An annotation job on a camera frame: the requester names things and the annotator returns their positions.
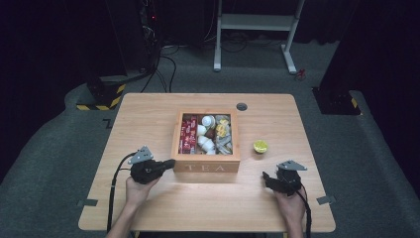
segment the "wooden box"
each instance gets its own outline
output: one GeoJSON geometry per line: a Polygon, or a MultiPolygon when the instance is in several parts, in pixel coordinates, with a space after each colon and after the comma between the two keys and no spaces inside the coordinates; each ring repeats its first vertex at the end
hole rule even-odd
{"type": "Polygon", "coordinates": [[[179,110],[171,157],[176,173],[237,173],[241,158],[236,110],[179,110]]]}

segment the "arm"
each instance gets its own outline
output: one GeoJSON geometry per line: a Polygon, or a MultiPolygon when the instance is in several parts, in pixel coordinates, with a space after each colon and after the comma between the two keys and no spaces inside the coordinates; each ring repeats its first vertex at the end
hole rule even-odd
{"type": "MultiPolygon", "coordinates": [[[[304,189],[300,188],[299,192],[304,197],[306,196],[304,189]]],[[[280,213],[286,222],[288,237],[303,238],[302,219],[305,213],[305,204],[302,199],[296,193],[287,196],[285,193],[275,191],[274,194],[280,213]]]]}
{"type": "Polygon", "coordinates": [[[158,182],[158,178],[148,184],[140,184],[129,177],[126,180],[126,204],[115,221],[107,238],[127,237],[139,207],[148,198],[152,187],[158,182]]]}

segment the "black curtain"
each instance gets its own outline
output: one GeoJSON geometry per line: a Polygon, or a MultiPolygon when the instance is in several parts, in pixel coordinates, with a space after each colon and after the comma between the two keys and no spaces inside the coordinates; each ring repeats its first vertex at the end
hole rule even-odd
{"type": "Polygon", "coordinates": [[[419,12],[416,0],[361,0],[320,85],[330,95],[349,90],[363,93],[395,160],[417,194],[419,12]]]}
{"type": "Polygon", "coordinates": [[[306,0],[294,42],[319,44],[340,41],[359,0],[306,0]]]}
{"type": "Polygon", "coordinates": [[[31,136],[86,82],[69,43],[62,1],[1,1],[0,181],[31,136]]]}

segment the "metal rack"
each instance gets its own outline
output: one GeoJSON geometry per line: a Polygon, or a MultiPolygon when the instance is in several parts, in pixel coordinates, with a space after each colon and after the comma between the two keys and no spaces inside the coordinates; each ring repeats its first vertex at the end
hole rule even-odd
{"type": "Polygon", "coordinates": [[[222,14],[222,0],[219,1],[217,19],[217,39],[214,55],[214,70],[222,69],[221,52],[221,33],[222,29],[238,30],[263,30],[289,32],[286,45],[281,45],[281,52],[287,64],[289,73],[296,74],[296,67],[290,54],[290,46],[299,23],[300,13],[302,12],[305,0],[299,0],[297,9],[292,16],[273,16],[273,15],[247,15],[247,14],[222,14]]]}

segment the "wooden table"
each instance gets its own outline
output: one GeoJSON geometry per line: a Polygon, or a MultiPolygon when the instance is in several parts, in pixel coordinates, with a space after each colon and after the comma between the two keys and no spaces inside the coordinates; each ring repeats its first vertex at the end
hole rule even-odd
{"type": "MultiPolygon", "coordinates": [[[[178,108],[236,108],[241,164],[237,174],[174,173],[166,171],[139,211],[133,230],[279,232],[285,226],[262,172],[275,178],[276,164],[293,160],[308,168],[299,172],[312,209],[312,231],[331,232],[335,221],[325,196],[293,96],[288,94],[128,93],[124,96],[111,135],[88,195],[96,206],[84,206],[79,227],[106,230],[111,180],[121,160],[143,145],[155,160],[170,159],[178,108]],[[253,141],[264,139],[268,151],[257,154],[253,141]]],[[[120,171],[114,220],[125,202],[128,171],[120,171]]]]}

